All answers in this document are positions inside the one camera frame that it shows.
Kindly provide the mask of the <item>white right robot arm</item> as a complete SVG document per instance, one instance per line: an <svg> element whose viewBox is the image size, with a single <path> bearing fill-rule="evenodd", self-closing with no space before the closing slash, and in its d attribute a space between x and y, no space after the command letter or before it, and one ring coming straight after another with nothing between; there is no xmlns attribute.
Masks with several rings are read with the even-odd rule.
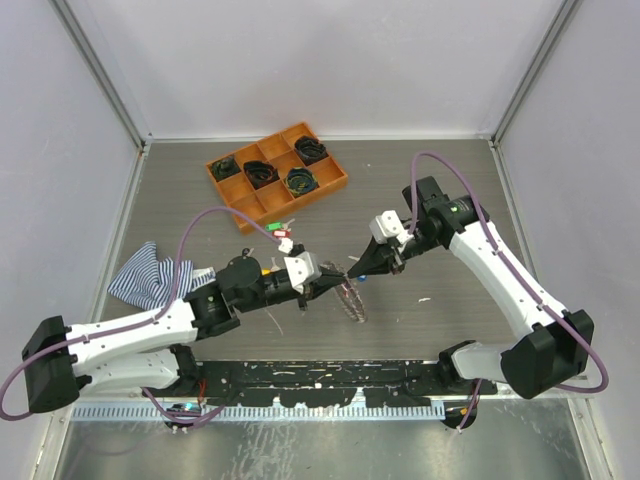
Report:
<svg viewBox="0 0 640 480"><path fill-rule="evenodd" d="M585 370L592 319L583 310L568 311L545 292L494 224L480 223L470 196L450 199L432 176L418 180L415 188L405 187L402 194L417 216L415 231L393 210L376 216L370 223L372 239L348 277L399 274L408 260L442 247L481 282L516 338L506 346L466 340L441 351L437 368L444 390L459 394L482 379L504 383L532 399Z"/></svg>

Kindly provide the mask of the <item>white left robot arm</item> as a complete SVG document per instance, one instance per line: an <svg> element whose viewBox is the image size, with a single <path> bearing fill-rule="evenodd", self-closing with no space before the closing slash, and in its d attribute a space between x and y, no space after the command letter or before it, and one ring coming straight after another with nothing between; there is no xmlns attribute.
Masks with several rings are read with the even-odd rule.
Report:
<svg viewBox="0 0 640 480"><path fill-rule="evenodd" d="M213 282L166 310L92 324L67 325L60 316L43 320L22 350L29 413L58 410L100 384L191 395L199 387L200 372L179 346L237 328L241 313L289 301L305 308L346 280L310 252L284 263L265 274L255 258L237 256Z"/></svg>

